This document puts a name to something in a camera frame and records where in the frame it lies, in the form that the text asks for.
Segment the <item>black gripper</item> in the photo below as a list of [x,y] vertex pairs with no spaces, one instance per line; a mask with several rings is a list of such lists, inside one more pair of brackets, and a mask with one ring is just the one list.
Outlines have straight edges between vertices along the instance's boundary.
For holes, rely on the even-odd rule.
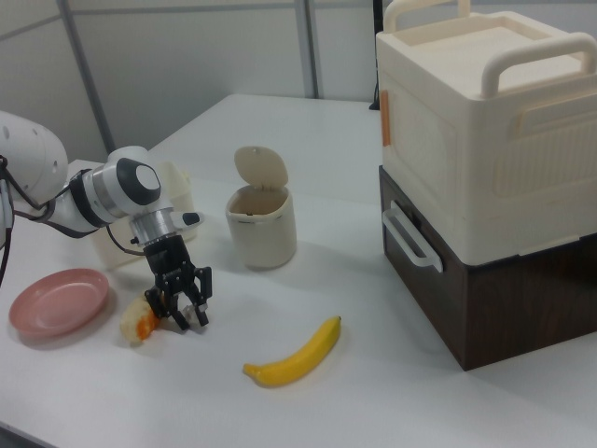
[[186,295],[192,314],[201,327],[207,326],[207,302],[213,295],[212,269],[193,267],[181,235],[154,241],[143,248],[143,253],[155,280],[155,285],[144,293],[154,316],[158,319],[171,317],[182,331],[189,329],[189,322],[178,308],[181,290],[177,281],[188,284]]

